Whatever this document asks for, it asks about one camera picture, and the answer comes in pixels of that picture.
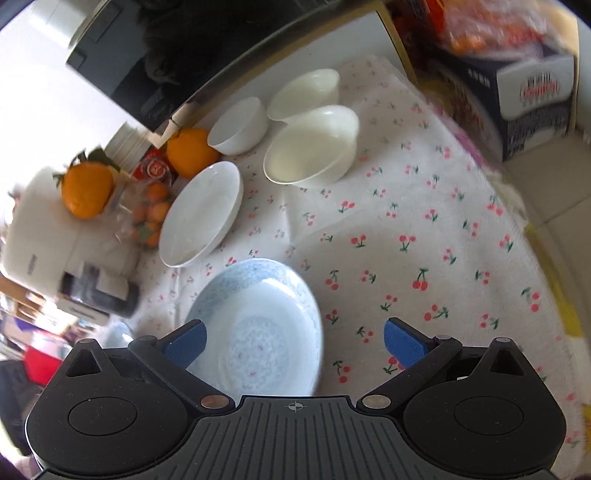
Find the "white tablecloth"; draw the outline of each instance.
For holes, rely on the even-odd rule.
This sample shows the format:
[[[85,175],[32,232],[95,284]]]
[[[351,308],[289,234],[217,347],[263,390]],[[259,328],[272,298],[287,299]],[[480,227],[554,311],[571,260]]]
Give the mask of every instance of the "white tablecloth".
[[[155,252],[142,259],[136,335],[168,333],[175,305],[184,321],[228,265],[273,258],[300,273],[321,308],[319,395],[355,401],[399,371],[382,341],[390,316],[465,345],[511,337],[564,411],[570,442],[554,471],[572,473],[584,446],[573,367],[527,241],[470,155],[391,65],[370,57],[340,73],[342,103],[361,120],[348,174],[322,190],[272,184],[262,160],[281,128],[274,125],[253,151],[231,159],[245,193],[223,244],[183,271],[163,266]]]

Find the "metal screw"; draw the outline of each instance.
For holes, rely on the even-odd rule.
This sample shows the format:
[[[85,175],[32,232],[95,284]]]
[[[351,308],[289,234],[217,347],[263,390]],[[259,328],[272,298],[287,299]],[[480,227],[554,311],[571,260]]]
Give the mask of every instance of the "metal screw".
[[[363,399],[363,404],[367,408],[371,408],[373,410],[380,410],[382,408],[389,407],[391,402],[388,397],[384,397],[383,395],[368,395]]]
[[[229,403],[230,400],[224,395],[208,395],[201,399],[201,406],[212,410],[227,407]]]

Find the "small orange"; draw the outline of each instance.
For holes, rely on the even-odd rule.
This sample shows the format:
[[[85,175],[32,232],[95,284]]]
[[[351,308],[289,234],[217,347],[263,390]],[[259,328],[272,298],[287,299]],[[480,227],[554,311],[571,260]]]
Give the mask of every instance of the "small orange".
[[[146,189],[146,198],[150,203],[163,202],[168,198],[168,195],[167,186],[159,181],[154,182]]]
[[[132,212],[132,216],[134,218],[134,225],[137,225],[138,223],[145,222],[147,215],[148,215],[148,206],[147,205],[145,205],[144,203],[140,203],[139,205],[136,205],[133,212]]]
[[[159,241],[160,241],[160,232],[154,232],[146,240],[146,245],[148,247],[156,248],[158,246]]]
[[[184,128],[173,134],[166,144],[166,155],[178,174],[188,180],[220,157],[207,144],[207,131],[200,128]]]
[[[146,222],[144,224],[144,226],[150,230],[152,233],[159,233],[160,230],[162,230],[162,224],[161,223],[155,223],[155,222]]]
[[[148,221],[156,223],[164,223],[166,214],[170,210],[170,202],[161,202],[151,205],[148,208]]]

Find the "crosshair marking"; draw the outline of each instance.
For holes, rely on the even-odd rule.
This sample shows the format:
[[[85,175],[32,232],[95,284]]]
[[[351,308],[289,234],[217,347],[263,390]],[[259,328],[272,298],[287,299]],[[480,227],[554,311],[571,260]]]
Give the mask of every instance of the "crosshair marking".
[[[293,412],[298,412],[302,408],[305,408],[306,405],[302,405],[300,402],[294,401],[294,402],[291,402],[289,405],[286,405],[286,407],[289,408]]]

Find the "white bowl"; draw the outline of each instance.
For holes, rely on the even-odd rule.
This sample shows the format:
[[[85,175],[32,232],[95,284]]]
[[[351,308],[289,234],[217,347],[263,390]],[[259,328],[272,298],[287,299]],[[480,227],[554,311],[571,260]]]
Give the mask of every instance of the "white bowl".
[[[249,97],[232,105],[207,136],[207,144],[224,155],[249,151],[267,133],[269,120],[262,102]]]
[[[187,370],[230,395],[308,397],[322,361],[322,320],[306,282],[290,267],[253,258],[225,268],[201,291],[187,321],[207,328]]]
[[[292,123],[302,113],[339,103],[339,72],[321,69],[292,80],[275,94],[267,115],[271,120]]]
[[[168,267],[186,267],[209,255],[236,219],[244,190],[231,162],[214,163],[183,189],[160,233],[160,258]]]
[[[359,118],[342,105],[300,116],[273,139],[263,169],[274,183],[302,188],[326,187],[350,169],[357,150]]]

